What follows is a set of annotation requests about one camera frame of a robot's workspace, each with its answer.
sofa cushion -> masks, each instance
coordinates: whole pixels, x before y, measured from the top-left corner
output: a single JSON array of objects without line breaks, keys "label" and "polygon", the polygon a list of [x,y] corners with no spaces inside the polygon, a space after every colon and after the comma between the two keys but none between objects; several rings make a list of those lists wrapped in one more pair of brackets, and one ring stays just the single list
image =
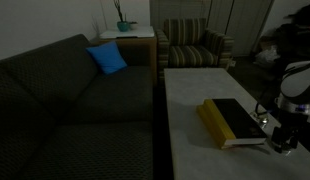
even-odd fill
[{"label": "sofa cushion", "polygon": [[0,67],[61,118],[98,72],[89,45],[76,35],[2,60]]},{"label": "sofa cushion", "polygon": [[170,45],[199,45],[205,36],[205,18],[166,19],[164,32]]},{"label": "sofa cushion", "polygon": [[0,70],[0,179],[11,179],[55,124],[50,114]]},{"label": "sofa cushion", "polygon": [[148,66],[128,66],[98,75],[62,123],[152,120],[152,80]]},{"label": "sofa cushion", "polygon": [[115,41],[86,49],[105,74],[111,74],[127,66]]},{"label": "sofa cushion", "polygon": [[214,57],[204,46],[171,46],[169,51],[170,68],[212,67],[217,65]]},{"label": "sofa cushion", "polygon": [[153,179],[148,122],[59,126],[18,179]]}]

striped armchair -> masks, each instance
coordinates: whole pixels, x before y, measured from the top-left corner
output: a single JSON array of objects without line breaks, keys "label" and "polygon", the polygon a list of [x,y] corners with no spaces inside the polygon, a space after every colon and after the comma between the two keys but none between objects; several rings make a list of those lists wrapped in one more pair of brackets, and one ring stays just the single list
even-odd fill
[{"label": "striped armchair", "polygon": [[157,29],[158,84],[164,85],[164,68],[222,67],[232,59],[233,38],[206,29],[206,19],[167,19]]}]

dark floor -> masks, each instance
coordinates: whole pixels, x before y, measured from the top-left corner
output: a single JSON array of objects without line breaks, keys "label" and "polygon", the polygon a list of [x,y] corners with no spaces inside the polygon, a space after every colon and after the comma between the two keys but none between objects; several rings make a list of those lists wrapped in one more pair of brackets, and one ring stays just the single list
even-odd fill
[{"label": "dark floor", "polygon": [[[278,108],[274,99],[279,95],[281,73],[276,69],[265,69],[254,64],[250,57],[234,58],[235,67],[229,74],[246,89],[265,109],[271,110],[276,118]],[[167,122],[165,89],[154,89],[154,178],[173,179],[172,157]],[[307,128],[302,144],[310,151],[310,126]]]}]

book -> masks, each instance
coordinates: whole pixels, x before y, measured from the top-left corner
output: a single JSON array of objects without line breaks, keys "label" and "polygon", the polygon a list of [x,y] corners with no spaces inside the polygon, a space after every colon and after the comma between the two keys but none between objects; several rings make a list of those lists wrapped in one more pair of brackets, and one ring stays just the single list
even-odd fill
[{"label": "book", "polygon": [[262,144],[267,139],[265,132],[236,99],[205,99],[196,111],[221,149]]}]

coffee table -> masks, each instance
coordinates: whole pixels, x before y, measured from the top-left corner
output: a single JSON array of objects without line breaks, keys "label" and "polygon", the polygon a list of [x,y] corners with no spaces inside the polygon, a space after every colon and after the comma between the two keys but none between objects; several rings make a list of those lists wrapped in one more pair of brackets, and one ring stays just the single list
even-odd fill
[{"label": "coffee table", "polygon": [[235,98],[250,113],[256,100],[221,68],[165,69],[168,123],[177,180],[310,179],[310,153],[298,144],[274,151],[270,137],[280,124],[269,115],[263,145],[220,150],[196,113],[205,98]]}]

